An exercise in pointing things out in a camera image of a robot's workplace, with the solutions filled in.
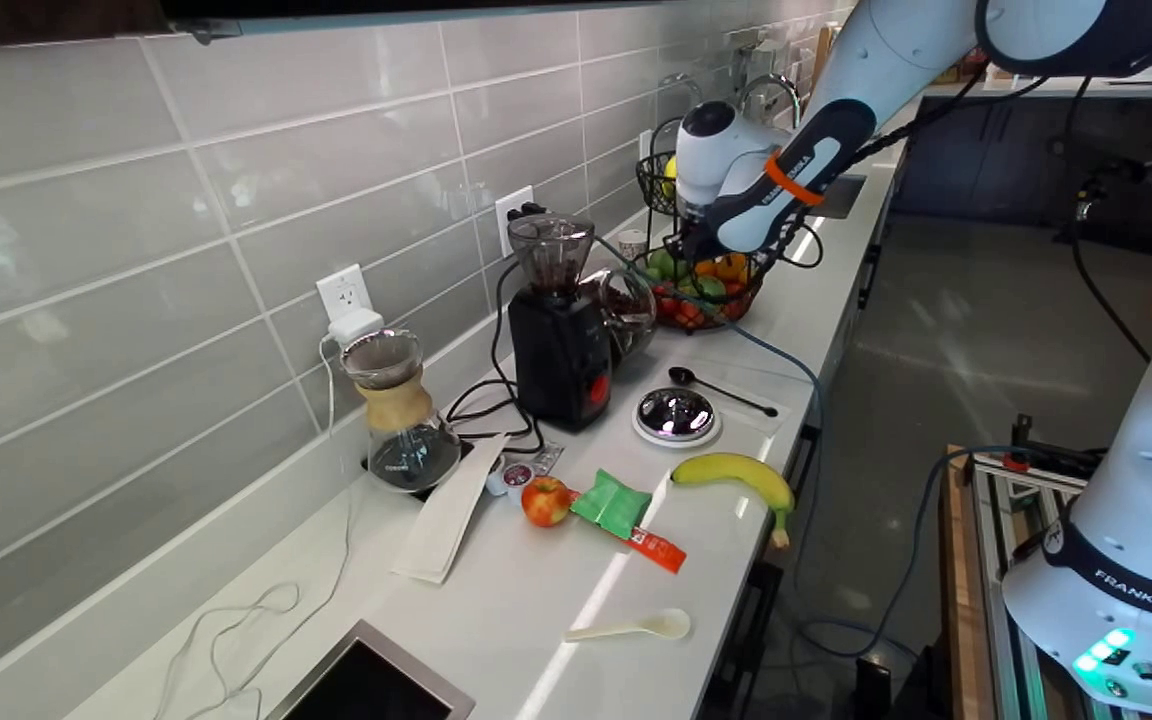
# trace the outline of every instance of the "banana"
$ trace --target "banana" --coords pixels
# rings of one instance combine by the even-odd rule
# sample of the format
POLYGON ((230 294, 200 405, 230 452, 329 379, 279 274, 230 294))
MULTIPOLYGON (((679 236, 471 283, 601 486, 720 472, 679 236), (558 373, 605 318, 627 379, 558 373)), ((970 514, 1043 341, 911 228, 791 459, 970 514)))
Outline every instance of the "banana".
POLYGON ((698 483, 745 483, 756 496, 762 496, 769 510, 771 510, 771 548, 789 548, 789 508, 791 508, 791 492, 789 481, 745 452, 702 452, 702 454, 688 454, 679 459, 673 472, 673 483, 679 486, 698 486, 698 483))

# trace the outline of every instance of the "green sponge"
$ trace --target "green sponge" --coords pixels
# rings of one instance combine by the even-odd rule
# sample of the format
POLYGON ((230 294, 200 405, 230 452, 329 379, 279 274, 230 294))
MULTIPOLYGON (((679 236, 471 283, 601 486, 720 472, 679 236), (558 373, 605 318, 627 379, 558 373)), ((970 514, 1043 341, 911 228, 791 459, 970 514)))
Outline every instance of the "green sponge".
POLYGON ((630 531, 639 526, 649 502, 652 502, 649 492, 635 492, 601 467, 594 483, 574 496, 570 510, 583 525, 605 526, 608 537, 627 542, 630 531))

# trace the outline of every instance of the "tile wall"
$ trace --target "tile wall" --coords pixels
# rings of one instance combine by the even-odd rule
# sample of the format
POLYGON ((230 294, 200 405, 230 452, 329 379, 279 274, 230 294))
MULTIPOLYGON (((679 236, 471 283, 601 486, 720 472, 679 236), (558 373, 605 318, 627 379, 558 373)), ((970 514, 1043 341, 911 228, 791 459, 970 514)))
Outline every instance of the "tile wall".
POLYGON ((490 307, 500 192, 618 223, 635 136, 688 105, 669 77, 723 87, 726 27, 829 11, 0 46, 0 652, 325 427, 315 274, 362 263, 443 349, 490 307))

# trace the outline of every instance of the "black coffee maker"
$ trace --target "black coffee maker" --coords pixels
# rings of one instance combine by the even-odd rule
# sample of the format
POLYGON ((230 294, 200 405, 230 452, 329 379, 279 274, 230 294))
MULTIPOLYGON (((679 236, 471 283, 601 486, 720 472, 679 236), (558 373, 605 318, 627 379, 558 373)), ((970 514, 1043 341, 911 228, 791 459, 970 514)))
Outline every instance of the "black coffee maker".
POLYGON ((611 334, 594 299, 574 287, 592 230, 587 220, 545 209, 508 220, 508 239, 530 270, 508 305, 521 405, 568 432, 611 401, 611 334))

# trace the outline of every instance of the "kitchen sink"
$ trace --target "kitchen sink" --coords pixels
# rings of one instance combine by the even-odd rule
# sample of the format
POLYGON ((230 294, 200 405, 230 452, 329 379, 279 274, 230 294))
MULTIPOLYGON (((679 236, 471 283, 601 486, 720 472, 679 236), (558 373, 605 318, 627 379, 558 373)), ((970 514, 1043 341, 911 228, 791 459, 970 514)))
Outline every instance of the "kitchen sink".
POLYGON ((835 176, 822 187, 822 209, 816 209, 816 216, 829 216, 829 220, 852 216, 852 204, 856 204, 858 187, 864 187, 864 176, 835 176))
POLYGON ((289 720, 463 720, 471 697, 451 687, 372 623, 356 623, 270 713, 289 720))

